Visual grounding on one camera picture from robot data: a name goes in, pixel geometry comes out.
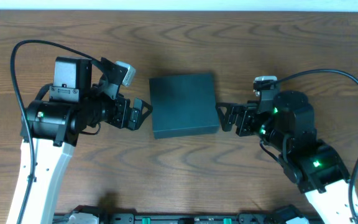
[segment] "wooden table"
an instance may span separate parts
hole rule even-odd
[[[4,223],[20,163],[20,112],[9,73],[13,46],[24,39],[58,42],[137,69],[128,98],[150,101],[151,77],[212,71],[218,101],[254,99],[252,81],[312,68],[358,77],[358,13],[0,11],[0,223]],[[53,80],[55,58],[45,45],[17,54],[25,105]],[[93,81],[100,72],[93,69]],[[358,87],[339,75],[310,75],[283,85],[305,92],[319,138],[349,171],[358,155]],[[151,119],[138,131],[107,124],[80,136],[63,180],[57,211],[100,205],[109,211],[271,211],[290,203],[314,213],[303,195],[258,145],[234,132],[154,140]]]

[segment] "box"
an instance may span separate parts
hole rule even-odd
[[[213,134],[219,129],[212,74],[150,79],[155,139]]]

